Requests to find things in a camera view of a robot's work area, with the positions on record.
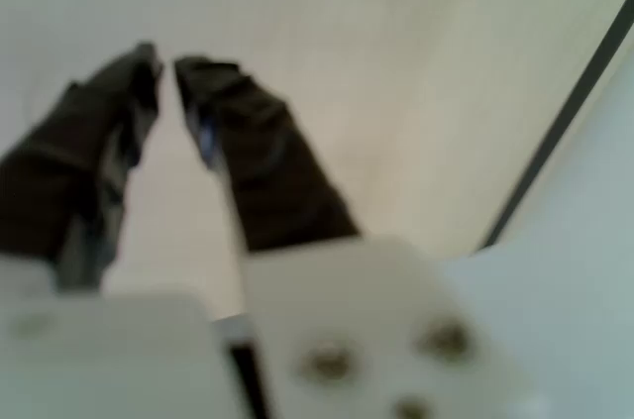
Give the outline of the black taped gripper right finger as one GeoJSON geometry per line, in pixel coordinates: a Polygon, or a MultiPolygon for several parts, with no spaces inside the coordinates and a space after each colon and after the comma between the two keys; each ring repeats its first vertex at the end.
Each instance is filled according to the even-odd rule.
{"type": "Polygon", "coordinates": [[[239,66],[174,64],[184,116],[240,229],[272,418],[536,418],[540,392],[437,266],[363,234],[287,104],[239,66]]]}

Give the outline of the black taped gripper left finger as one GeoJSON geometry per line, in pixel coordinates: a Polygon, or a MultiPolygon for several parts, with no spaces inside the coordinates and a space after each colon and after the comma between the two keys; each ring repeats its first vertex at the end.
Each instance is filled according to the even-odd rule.
{"type": "Polygon", "coordinates": [[[96,290],[117,256],[130,172],[159,115],[162,62],[140,42],[72,81],[1,156],[1,288],[96,290]]]}

